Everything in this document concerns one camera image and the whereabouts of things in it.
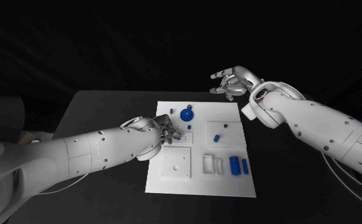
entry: dark gray table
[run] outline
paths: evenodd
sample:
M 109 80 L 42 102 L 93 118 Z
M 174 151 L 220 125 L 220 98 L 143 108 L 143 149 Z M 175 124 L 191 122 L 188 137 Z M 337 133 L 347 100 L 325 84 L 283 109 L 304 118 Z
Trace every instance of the dark gray table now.
M 83 91 L 55 138 L 117 127 L 136 116 L 155 117 L 159 100 L 229 103 L 224 95 L 210 93 Z M 240 109 L 247 100 L 237 99 Z M 362 202 L 334 177 L 321 153 L 286 124 L 273 130 L 244 115 L 241 121 L 257 198 L 148 194 L 149 161 L 133 160 L 91 173 L 64 191 L 35 196 L 9 223 L 361 223 Z

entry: robotic hand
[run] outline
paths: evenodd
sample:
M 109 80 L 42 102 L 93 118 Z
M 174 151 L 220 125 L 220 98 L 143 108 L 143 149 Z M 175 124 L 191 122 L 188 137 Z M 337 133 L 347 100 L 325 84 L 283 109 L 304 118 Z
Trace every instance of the robotic hand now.
M 315 101 L 283 82 L 266 82 L 241 66 L 211 76 L 223 77 L 221 87 L 211 93 L 234 96 L 250 95 L 243 113 L 250 120 L 276 128 L 288 123 L 295 136 L 322 153 L 362 173 L 362 123 L 350 115 Z
M 133 160 L 149 160 L 182 138 L 169 115 L 138 117 L 120 127 L 32 144 L 0 143 L 0 223 L 57 183 Z

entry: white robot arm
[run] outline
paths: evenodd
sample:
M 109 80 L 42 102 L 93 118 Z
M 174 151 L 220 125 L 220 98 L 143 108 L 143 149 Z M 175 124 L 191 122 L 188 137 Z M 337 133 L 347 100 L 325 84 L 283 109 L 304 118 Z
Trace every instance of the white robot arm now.
M 244 67 L 237 66 L 211 76 L 223 77 L 221 87 L 211 93 L 241 96 L 250 91 L 250 103 L 243 113 L 250 120 L 276 128 L 288 123 L 295 136 L 334 159 L 362 173 L 362 123 L 350 115 L 315 101 L 283 82 L 266 82 Z
M 0 143 L 0 223 L 57 183 L 138 157 L 149 160 L 182 134 L 169 115 L 136 118 L 120 127 L 32 144 Z

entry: blue object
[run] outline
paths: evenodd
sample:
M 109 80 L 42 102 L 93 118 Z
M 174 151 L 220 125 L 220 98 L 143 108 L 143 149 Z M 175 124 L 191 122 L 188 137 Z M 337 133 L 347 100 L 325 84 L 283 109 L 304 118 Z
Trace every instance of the blue object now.
M 249 165 L 247 165 L 247 160 L 241 160 L 241 162 L 243 162 L 244 174 L 250 174 Z
M 214 142 L 218 142 L 218 141 L 220 141 L 220 138 L 221 138 L 221 136 L 220 136 L 220 135 L 216 135 Z
M 239 157 L 230 157 L 230 168 L 233 170 L 233 175 L 241 175 L 240 171 L 240 158 Z
M 190 122 L 194 119 L 194 112 L 192 112 L 192 106 L 188 105 L 188 108 L 184 109 L 179 113 L 179 117 L 185 122 Z

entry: small blue block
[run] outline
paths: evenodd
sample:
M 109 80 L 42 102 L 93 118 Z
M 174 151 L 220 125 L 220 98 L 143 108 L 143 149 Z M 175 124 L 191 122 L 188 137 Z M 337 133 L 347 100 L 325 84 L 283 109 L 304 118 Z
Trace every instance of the small blue block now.
M 250 174 L 249 165 L 247 165 L 247 160 L 241 160 L 241 162 L 243 162 L 244 174 Z
M 220 138 L 221 138 L 221 136 L 220 136 L 220 135 L 216 135 L 214 142 L 218 142 L 218 141 L 220 141 Z
M 230 168 L 233 170 L 233 175 L 241 175 L 240 170 L 240 158 L 239 157 L 230 157 Z

